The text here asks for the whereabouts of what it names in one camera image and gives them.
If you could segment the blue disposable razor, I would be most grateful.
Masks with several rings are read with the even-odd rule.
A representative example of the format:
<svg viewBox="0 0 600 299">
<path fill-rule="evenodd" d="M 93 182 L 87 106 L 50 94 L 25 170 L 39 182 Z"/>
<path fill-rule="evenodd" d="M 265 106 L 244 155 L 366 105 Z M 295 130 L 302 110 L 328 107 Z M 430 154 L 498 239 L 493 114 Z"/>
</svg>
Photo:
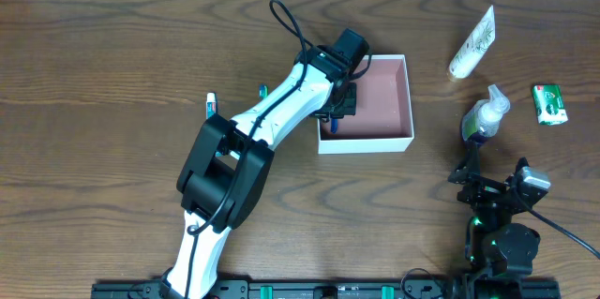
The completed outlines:
<svg viewBox="0 0 600 299">
<path fill-rule="evenodd" d="M 330 131 L 332 134 L 336 134 L 338 131 L 338 120 L 337 119 L 332 119 L 331 120 L 331 127 L 330 127 Z"/>
</svg>

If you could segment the white box pink interior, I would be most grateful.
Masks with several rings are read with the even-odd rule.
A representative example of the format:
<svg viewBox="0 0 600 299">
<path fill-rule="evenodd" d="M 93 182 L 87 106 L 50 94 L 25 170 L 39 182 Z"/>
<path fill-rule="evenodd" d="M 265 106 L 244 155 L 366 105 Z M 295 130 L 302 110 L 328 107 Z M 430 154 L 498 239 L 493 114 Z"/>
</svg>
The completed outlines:
<svg viewBox="0 0 600 299">
<path fill-rule="evenodd" d="M 358 70 L 354 116 L 318 124 L 318 153 L 370 154 L 404 152 L 414 139 L 407 62 L 403 54 L 365 58 Z"/>
</svg>

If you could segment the green toothbrush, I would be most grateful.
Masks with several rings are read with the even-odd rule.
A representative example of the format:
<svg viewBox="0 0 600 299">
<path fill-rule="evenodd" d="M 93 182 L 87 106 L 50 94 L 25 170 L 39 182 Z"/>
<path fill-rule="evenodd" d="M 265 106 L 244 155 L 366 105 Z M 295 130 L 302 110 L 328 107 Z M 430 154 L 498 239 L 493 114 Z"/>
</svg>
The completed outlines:
<svg viewBox="0 0 600 299">
<path fill-rule="evenodd" d="M 268 97 L 268 87 L 265 84 L 261 84 L 259 88 L 259 97 L 264 99 Z"/>
</svg>

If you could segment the red white toothpaste tube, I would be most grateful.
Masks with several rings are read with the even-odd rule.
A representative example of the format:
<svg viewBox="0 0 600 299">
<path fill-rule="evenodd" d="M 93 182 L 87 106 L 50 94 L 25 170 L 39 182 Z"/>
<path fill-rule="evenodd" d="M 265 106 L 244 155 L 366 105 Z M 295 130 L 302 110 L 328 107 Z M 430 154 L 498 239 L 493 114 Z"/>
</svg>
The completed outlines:
<svg viewBox="0 0 600 299">
<path fill-rule="evenodd" d="M 206 94 L 205 110 L 207 119 L 218 114 L 218 99 L 215 92 L 208 92 Z"/>
</svg>

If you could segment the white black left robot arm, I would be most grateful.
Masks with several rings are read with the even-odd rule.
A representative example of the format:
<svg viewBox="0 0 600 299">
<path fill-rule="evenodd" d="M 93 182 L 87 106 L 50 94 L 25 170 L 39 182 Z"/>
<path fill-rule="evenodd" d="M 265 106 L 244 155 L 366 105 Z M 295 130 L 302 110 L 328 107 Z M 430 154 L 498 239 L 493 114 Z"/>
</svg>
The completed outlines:
<svg viewBox="0 0 600 299">
<path fill-rule="evenodd" d="M 332 97 L 335 81 L 353 86 L 352 75 L 367 51 L 355 55 L 319 46 L 299 53 L 289 76 L 246 112 L 215 114 L 202 125 L 176 187 L 182 194 L 185 232 L 174 266 L 165 274 L 165 298 L 203 298 L 217 281 L 230 232 L 262 195 L 276 147 Z"/>
</svg>

